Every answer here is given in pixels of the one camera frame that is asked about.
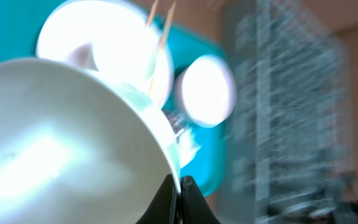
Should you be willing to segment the white tissue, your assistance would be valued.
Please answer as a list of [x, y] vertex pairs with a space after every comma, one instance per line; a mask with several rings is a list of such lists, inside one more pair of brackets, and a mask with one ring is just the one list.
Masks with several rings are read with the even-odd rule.
[[195, 140], [192, 128], [185, 127], [176, 134], [180, 168], [188, 165], [196, 156], [201, 146]]

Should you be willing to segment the small white plate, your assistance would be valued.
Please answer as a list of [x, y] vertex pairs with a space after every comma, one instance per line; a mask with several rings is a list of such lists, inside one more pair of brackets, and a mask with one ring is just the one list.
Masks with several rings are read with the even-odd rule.
[[237, 100], [231, 68], [216, 55], [198, 57], [177, 77], [174, 100], [188, 121], [204, 128], [221, 124]]

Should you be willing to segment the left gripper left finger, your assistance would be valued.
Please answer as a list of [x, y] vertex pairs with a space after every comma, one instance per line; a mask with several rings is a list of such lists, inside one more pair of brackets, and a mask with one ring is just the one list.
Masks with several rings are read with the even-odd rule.
[[171, 174], [164, 178], [136, 224], [177, 224], [177, 190]]

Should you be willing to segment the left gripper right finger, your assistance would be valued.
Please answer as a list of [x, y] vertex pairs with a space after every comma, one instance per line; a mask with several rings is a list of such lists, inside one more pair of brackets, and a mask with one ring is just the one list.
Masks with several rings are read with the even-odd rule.
[[184, 224], [220, 224], [192, 176], [181, 179]]

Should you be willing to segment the white bowl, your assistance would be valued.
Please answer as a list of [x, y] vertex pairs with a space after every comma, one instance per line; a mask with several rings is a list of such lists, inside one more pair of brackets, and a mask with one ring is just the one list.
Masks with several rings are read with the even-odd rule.
[[167, 175], [173, 129], [126, 83], [50, 60], [0, 63], [0, 223], [135, 223]]

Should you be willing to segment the red silver snack wrapper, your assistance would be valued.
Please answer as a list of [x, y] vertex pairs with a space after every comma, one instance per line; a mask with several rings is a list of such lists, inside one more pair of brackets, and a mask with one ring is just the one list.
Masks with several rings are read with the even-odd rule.
[[163, 113], [167, 117], [176, 138], [188, 129], [185, 117], [181, 113], [167, 109], [164, 109]]

